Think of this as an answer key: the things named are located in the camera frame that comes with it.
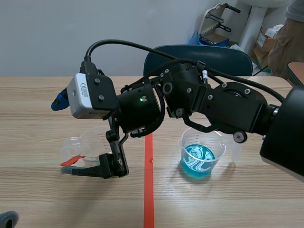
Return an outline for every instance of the beige pants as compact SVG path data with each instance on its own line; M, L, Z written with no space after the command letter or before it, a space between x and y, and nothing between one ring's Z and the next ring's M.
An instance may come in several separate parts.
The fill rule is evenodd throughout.
M285 67L291 62L304 62L304 23L287 19L276 35L276 44L268 56L273 75L288 79Z

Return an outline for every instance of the measuring cup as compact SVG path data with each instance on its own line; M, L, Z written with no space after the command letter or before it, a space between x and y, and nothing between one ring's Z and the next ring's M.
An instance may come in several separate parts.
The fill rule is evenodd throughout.
M238 160L241 148L232 142L230 135L220 132L203 133L187 129L178 144L181 147L181 164L192 176L206 176L224 155L228 146L233 148L232 160Z
M82 158L86 167L100 165L98 156L104 153L112 153L105 133L109 127L94 127L84 132L80 137L66 138L64 146L61 147L61 158L63 162L77 155Z

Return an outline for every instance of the chair backrest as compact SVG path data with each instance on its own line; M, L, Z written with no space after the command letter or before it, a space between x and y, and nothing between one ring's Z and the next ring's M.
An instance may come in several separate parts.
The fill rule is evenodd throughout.
M177 58L202 61L206 66L226 74L252 76L251 59L239 50L203 45L166 45L155 49ZM168 61L169 59L150 52L144 63L143 75Z

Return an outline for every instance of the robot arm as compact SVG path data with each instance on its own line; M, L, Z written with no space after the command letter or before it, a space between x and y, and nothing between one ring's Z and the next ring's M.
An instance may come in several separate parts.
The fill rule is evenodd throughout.
M169 117L182 118L187 126L198 131L208 133L217 130L232 134L237 143L246 141L246 133L262 135L265 140L261 155L264 158L304 176L304 157L299 153L301 140L297 138L302 132L299 124L304 126L301 117L304 105L300 101L304 97L303 88L293 89L283 101L281 95L260 84L216 72L201 62L174 59L150 74L162 69L158 77L149 79L150 75L144 76L137 82L126 85L121 94L116 95L111 79L98 71L91 62L90 53L101 43L109 41L97 42L89 48L80 73L74 76L67 87L67 96L75 118L109 120L111 130L106 137L112 154L100 155L100 166L85 169L65 167L63 172L103 178L127 175L129 170L123 143L128 134L131 137L143 137L154 132L164 120L166 102ZM172 56L165 53L161 55L172 59ZM223 83L217 80L220 85L211 88L203 78L204 69L261 88L283 101L283 104L281 107L269 105L258 91L238 82ZM205 115L210 126L191 121L189 117L193 112ZM292 120L298 127L290 127ZM125 134L122 140L119 140L119 128ZM285 137L290 140L292 136L297 139L285 140Z

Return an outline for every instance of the floor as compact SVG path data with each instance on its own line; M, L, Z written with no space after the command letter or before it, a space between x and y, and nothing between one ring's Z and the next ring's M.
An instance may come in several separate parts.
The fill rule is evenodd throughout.
M252 75L255 75L259 71L259 68L254 68ZM260 72L256 76L271 76L271 73Z

